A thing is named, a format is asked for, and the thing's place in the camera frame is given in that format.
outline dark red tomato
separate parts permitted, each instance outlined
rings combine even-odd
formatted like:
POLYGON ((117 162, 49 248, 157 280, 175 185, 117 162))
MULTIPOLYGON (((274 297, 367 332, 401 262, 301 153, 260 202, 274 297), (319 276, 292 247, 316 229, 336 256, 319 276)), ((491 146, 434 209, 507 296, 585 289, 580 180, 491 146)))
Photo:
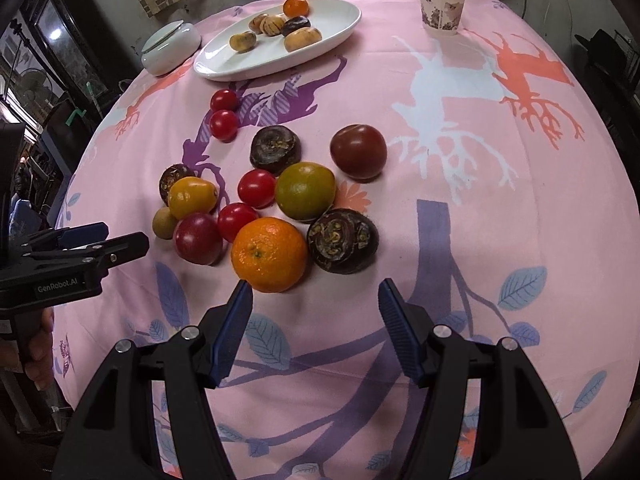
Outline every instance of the dark red tomato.
POLYGON ((174 247, 178 256, 192 264, 216 262, 222 254, 222 237, 213 216, 207 213, 185 216, 175 227, 174 247))
POLYGON ((229 90, 228 88, 218 90, 213 94, 209 104, 210 108, 214 112, 217 112, 218 110, 231 110, 232 112, 235 112, 238 110, 239 105, 240 101, 238 96, 233 90, 229 90))
POLYGON ((354 180, 369 180, 386 164, 385 137, 368 124, 352 124, 341 129, 329 145, 335 165, 354 180))
POLYGON ((236 239, 236 235, 245 225, 260 218, 260 215, 247 204, 235 202, 229 204, 218 214, 218 230, 229 243, 236 239))
POLYGON ((262 209, 273 202, 276 178, 266 170, 251 170, 238 182, 238 196, 245 204, 262 209))
POLYGON ((214 112, 209 121, 209 129, 216 139, 222 142, 229 142, 236 137, 240 121, 236 114, 229 110, 218 110, 214 112))

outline floral pattern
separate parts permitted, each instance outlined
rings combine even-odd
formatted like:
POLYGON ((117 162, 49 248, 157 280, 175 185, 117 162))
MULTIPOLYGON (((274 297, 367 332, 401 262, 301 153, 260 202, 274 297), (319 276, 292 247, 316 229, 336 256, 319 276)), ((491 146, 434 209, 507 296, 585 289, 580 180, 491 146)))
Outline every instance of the floral pattern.
POLYGON ((335 207, 353 209, 359 213, 366 213, 367 207, 371 205, 371 200, 367 198, 367 192, 360 190, 360 184, 349 184, 343 180, 335 194, 335 207))

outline orange deer print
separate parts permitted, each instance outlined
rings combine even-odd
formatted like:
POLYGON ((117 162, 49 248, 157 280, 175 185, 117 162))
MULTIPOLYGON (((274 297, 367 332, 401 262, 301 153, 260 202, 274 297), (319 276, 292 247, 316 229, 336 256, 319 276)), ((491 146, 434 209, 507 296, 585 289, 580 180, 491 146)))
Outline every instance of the orange deer print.
POLYGON ((558 103, 548 99, 541 99, 540 94, 531 91, 531 87, 527 81, 526 75, 531 74, 574 86, 574 83, 571 82, 565 73, 564 67, 560 61, 553 61, 549 59, 537 46, 526 38, 516 34, 512 34, 512 36, 532 44, 533 48, 538 51, 538 55, 532 56, 531 54, 514 52, 504 39, 504 36, 497 32, 495 32, 495 35, 502 41, 502 46, 498 46, 476 32, 469 32, 492 46, 497 52, 496 59, 498 68, 502 70, 506 77, 497 73, 494 73, 494 77, 509 92, 516 95, 516 98, 505 97, 500 102, 508 103, 511 106, 511 111, 514 116, 517 117, 518 114, 520 114, 520 118, 527 121, 532 132, 535 131, 533 119, 536 118, 540 127, 542 127, 542 131, 551 141, 551 145, 558 150, 558 140, 562 137, 562 131, 558 117, 553 114, 552 109, 554 108, 571 121, 571 124, 574 126, 574 138, 584 140, 584 137, 582 136, 584 130, 574 117, 558 103))
POLYGON ((124 119, 116 124, 116 139, 119 138, 130 127, 135 126, 138 123, 138 118, 140 117, 138 108, 140 108, 142 101, 144 101, 151 94, 155 94, 159 90, 163 90, 178 81, 178 79, 180 79, 189 71, 191 65, 193 65, 193 60, 194 57, 191 57, 191 59, 188 59, 182 66, 178 67, 173 72, 159 77, 155 83, 153 83, 144 91, 144 93, 139 98, 137 98, 135 103, 127 107, 127 114, 125 115, 124 119))

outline container lid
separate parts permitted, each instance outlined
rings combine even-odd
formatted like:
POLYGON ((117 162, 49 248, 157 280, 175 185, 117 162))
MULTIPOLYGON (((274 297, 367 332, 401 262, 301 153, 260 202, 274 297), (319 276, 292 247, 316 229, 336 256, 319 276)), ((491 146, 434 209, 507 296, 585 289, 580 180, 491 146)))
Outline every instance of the container lid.
POLYGON ((178 20, 177 22, 171 22, 165 25, 160 30, 157 30, 151 35, 151 38, 146 40, 145 46, 142 47, 142 54, 146 54, 150 50, 153 50, 159 43, 162 43, 166 38, 172 35, 178 28, 184 23, 184 20, 178 20))

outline green handle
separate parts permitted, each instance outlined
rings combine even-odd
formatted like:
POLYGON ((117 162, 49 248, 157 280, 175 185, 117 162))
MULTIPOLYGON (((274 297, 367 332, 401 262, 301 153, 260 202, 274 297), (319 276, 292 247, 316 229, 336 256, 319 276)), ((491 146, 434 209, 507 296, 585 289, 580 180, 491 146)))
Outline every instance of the green handle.
POLYGON ((74 117, 76 115, 79 115, 80 117, 84 117, 85 113, 86 113, 86 110, 80 111, 80 108, 76 108, 73 112, 71 112, 71 115, 69 115, 69 118, 65 121, 65 124, 67 126, 71 126, 71 123, 73 122, 74 117))

